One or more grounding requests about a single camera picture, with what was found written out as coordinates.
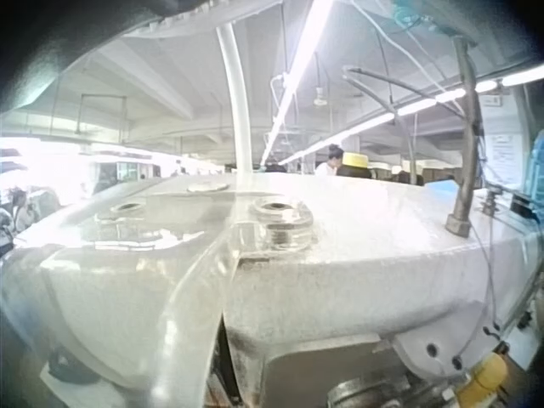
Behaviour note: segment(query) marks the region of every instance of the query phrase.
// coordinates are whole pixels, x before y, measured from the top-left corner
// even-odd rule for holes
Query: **ceiling light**
[[[292,62],[291,71],[286,76],[286,89],[281,98],[278,114],[274,119],[274,125],[270,131],[268,143],[264,149],[261,166],[264,166],[264,163],[272,150],[272,145],[278,136],[281,125],[285,121],[287,111],[289,111],[289,106],[291,105],[293,95],[300,83],[300,79],[306,70],[306,66],[314,55],[315,48],[317,47],[325,23],[331,12],[333,1],[334,0],[314,0],[312,3],[308,18],[306,19],[306,24],[304,25],[303,34],[298,43],[297,53]]]
[[[283,166],[284,164],[287,164],[288,162],[292,162],[293,160],[297,160],[300,157],[304,157],[317,150],[323,149],[324,147],[328,145],[334,145],[334,144],[340,143],[344,139],[348,138],[349,136],[353,136],[354,134],[361,133],[371,128],[375,128],[376,126],[392,121],[393,119],[394,119],[394,114],[385,113],[383,115],[375,117],[374,119],[371,119],[370,121],[362,122],[358,125],[351,127],[350,129],[343,130],[342,132],[337,133],[331,136],[330,138],[321,140],[320,142],[317,142],[316,144],[312,144],[306,150],[301,150],[298,153],[295,153],[294,155],[287,157],[285,160],[280,161],[280,165]]]
[[[512,87],[522,83],[533,82],[544,78],[544,65],[537,66],[532,70],[523,71],[518,74],[505,76],[502,78],[502,85],[505,87]]]
[[[450,102],[454,99],[462,98],[467,94],[467,91],[465,91],[463,88],[454,89],[453,91],[448,91],[441,93],[440,95],[436,95],[434,97],[437,102],[443,104],[444,102]]]
[[[496,81],[478,82],[478,84],[476,85],[476,92],[481,94],[483,92],[491,91],[491,90],[495,89],[498,86],[499,86],[499,84],[496,83]]]
[[[400,116],[410,115],[436,105],[436,99],[423,99],[398,110]]]

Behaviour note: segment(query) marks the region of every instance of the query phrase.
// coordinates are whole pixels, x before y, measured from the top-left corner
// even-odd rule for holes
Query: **ceiling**
[[[230,95],[213,27],[237,13],[239,17],[248,15],[238,18],[234,29],[246,82],[253,161],[258,162],[276,109],[270,80],[291,65],[310,4],[309,0],[214,2],[211,8],[206,6],[142,27],[84,56],[32,104],[3,115],[3,134],[32,133],[123,143],[193,154],[221,164],[234,162]],[[389,0],[359,0],[359,4],[436,81],[444,85],[457,81],[454,50],[446,35],[432,32],[425,25],[409,30],[399,27],[389,18],[393,15]],[[492,28],[482,23],[474,34],[483,38],[471,50],[479,75],[512,63],[520,53],[519,44],[525,43],[508,36],[508,41],[501,42],[501,49],[494,49],[489,44],[495,42],[486,40],[495,34]],[[490,36],[482,34],[485,30]],[[388,71],[391,77],[416,88],[434,91],[403,54],[382,42],[387,68],[372,26],[349,1],[335,2],[316,51],[317,58],[305,71],[296,106],[287,115],[286,131],[275,142],[275,159],[285,158],[377,109],[375,102],[342,79],[345,65],[359,65],[379,73]],[[430,59],[439,66],[444,78]],[[385,99],[389,98],[387,84],[361,79]],[[314,105],[318,86],[324,88],[327,106]],[[272,87],[279,98],[280,82]],[[82,98],[84,94],[94,96]],[[393,88],[392,97],[399,101],[410,98],[410,94]],[[412,130],[417,129],[418,156],[458,162],[460,120],[435,107],[421,112],[417,124],[411,126]],[[405,154],[399,131],[392,125],[354,138],[372,160],[391,162],[398,160],[395,155]]]

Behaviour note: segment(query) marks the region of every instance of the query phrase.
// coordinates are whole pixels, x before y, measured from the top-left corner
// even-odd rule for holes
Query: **fluorescent light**
[[[478,82],[476,84],[476,92],[478,92],[479,94],[483,93],[483,92],[488,92],[492,89],[495,89],[496,87],[498,87],[499,84],[496,83],[496,81],[482,81],[482,82]]]
[[[440,95],[436,95],[434,98],[437,102],[443,104],[444,102],[450,102],[454,99],[462,98],[467,94],[467,91],[465,91],[463,88],[454,89],[453,91],[448,91],[441,93]]]
[[[348,138],[349,136],[353,136],[354,134],[361,133],[371,128],[375,128],[376,126],[392,121],[393,119],[394,119],[394,114],[385,113],[383,115],[375,117],[374,119],[371,119],[370,121],[362,122],[358,125],[351,127],[350,129],[343,130],[342,132],[337,133],[328,139],[321,140],[320,142],[312,144],[306,150],[301,150],[295,153],[294,155],[287,157],[285,160],[280,161],[280,165],[283,166],[284,164],[287,164],[288,162],[292,162],[293,160],[297,160],[300,157],[304,157],[317,150],[323,149],[324,147],[328,145],[334,145],[334,144],[340,143],[341,141]]]
[[[289,111],[289,106],[291,105],[293,95],[297,90],[298,84],[306,66],[314,55],[315,48],[317,43],[320,40],[321,33],[325,27],[325,23],[331,12],[332,3],[334,0],[314,0],[312,7],[308,13],[308,18],[306,19],[306,24],[304,25],[303,34],[300,37],[300,42],[298,43],[297,53],[292,62],[291,72],[286,77],[286,89],[281,98],[280,107],[278,109],[278,114],[274,119],[274,125],[272,130],[269,133],[269,140],[264,149],[263,158],[261,159],[261,166],[264,166],[266,159],[268,158],[272,146],[278,133],[280,131],[281,125],[286,119],[287,111]]]
[[[502,78],[502,85],[512,87],[521,83],[533,82],[544,78],[544,65],[537,66],[532,70],[523,71],[518,74],[505,76]]]
[[[400,116],[410,115],[436,105],[436,99],[423,99],[404,106],[398,110]]]

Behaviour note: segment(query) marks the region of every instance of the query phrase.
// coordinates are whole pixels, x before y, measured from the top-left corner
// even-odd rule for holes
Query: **yellow part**
[[[506,362],[499,354],[492,353],[473,369],[473,379],[457,394],[461,408],[472,408],[497,392],[508,375]]]
[[[368,156],[359,153],[345,152],[342,158],[342,164],[353,167],[368,167]]]

